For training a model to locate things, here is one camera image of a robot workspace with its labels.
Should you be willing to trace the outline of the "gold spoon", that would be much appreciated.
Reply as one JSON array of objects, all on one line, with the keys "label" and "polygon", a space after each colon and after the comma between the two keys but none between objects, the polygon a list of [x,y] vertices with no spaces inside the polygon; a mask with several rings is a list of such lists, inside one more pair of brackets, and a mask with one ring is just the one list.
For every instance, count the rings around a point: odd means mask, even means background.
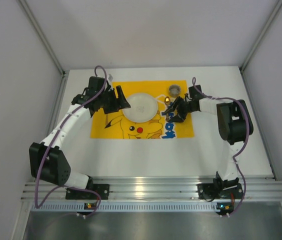
[{"label": "gold spoon", "polygon": [[164,104],[165,104],[166,108],[169,107],[170,103],[171,103],[171,99],[168,96],[166,96],[164,98]]}]

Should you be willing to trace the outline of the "speckled small cup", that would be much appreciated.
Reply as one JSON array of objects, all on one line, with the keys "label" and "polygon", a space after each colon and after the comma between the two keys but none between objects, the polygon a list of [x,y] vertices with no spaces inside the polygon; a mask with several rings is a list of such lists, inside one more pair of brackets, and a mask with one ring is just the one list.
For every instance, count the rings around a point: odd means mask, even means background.
[{"label": "speckled small cup", "polygon": [[177,98],[181,93],[181,87],[178,84],[172,84],[168,88],[168,94],[172,98]]}]

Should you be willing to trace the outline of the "yellow Pikachu placemat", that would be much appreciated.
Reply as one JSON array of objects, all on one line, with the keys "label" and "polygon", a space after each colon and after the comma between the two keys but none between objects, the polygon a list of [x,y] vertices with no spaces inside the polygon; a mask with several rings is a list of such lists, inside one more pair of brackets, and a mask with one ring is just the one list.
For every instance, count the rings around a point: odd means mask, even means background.
[{"label": "yellow Pikachu placemat", "polygon": [[176,115],[164,111],[174,101],[169,88],[180,87],[185,94],[188,86],[185,80],[126,81],[114,82],[121,86],[130,108],[105,114],[96,112],[92,119],[92,139],[174,139],[195,136],[192,117],[188,115],[182,123],[169,123],[168,117]]}]

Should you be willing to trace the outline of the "white ceramic plate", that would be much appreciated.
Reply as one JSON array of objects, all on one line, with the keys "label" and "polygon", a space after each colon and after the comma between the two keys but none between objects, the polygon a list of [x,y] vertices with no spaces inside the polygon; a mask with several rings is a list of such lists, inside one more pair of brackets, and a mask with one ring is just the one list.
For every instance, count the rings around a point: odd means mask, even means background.
[{"label": "white ceramic plate", "polygon": [[123,109],[123,115],[131,122],[145,123],[152,120],[158,111],[157,100],[147,93],[134,93],[127,98],[131,108]]}]

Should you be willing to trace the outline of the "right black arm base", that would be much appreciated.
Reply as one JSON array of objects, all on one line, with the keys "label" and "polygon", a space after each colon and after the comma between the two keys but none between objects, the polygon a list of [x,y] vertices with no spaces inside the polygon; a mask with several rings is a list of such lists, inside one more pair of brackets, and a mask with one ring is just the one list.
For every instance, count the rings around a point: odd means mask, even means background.
[{"label": "right black arm base", "polygon": [[232,197],[236,200],[243,197],[243,189],[240,183],[224,189],[215,186],[213,183],[200,183],[197,185],[197,190],[199,199],[206,201],[230,200]]}]

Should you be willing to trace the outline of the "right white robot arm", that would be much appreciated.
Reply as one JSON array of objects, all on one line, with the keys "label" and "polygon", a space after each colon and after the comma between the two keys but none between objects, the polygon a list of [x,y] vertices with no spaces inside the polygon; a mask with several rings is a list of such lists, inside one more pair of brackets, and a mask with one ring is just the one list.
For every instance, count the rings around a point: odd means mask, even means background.
[{"label": "right white robot arm", "polygon": [[202,195],[223,197],[240,186],[239,161],[237,157],[247,147],[254,126],[246,105],[242,99],[231,97],[213,97],[202,92],[200,85],[188,88],[184,97],[178,96],[162,113],[168,123],[183,123],[190,113],[201,112],[216,116],[218,133],[224,148],[218,170],[210,188],[204,187]]}]

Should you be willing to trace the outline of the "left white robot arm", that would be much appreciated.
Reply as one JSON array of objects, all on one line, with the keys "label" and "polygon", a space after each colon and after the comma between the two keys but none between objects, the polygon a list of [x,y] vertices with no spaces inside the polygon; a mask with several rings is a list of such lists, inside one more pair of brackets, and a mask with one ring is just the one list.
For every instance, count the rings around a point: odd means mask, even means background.
[{"label": "left white robot arm", "polygon": [[91,177],[74,171],[64,150],[99,109],[109,114],[130,107],[121,86],[112,87],[105,78],[90,77],[88,86],[73,98],[60,123],[40,143],[29,147],[31,175],[56,186],[87,189]]}]

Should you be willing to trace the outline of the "aluminium mounting rail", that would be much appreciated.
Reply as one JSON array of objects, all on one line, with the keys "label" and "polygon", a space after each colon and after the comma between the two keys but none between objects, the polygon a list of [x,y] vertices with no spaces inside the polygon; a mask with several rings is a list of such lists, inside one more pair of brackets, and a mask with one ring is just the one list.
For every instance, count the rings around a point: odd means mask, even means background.
[{"label": "aluminium mounting rail", "polygon": [[[198,184],[212,182],[208,177],[96,177],[95,184],[109,184],[112,201],[198,201]],[[282,201],[282,181],[249,177],[246,202]]]}]

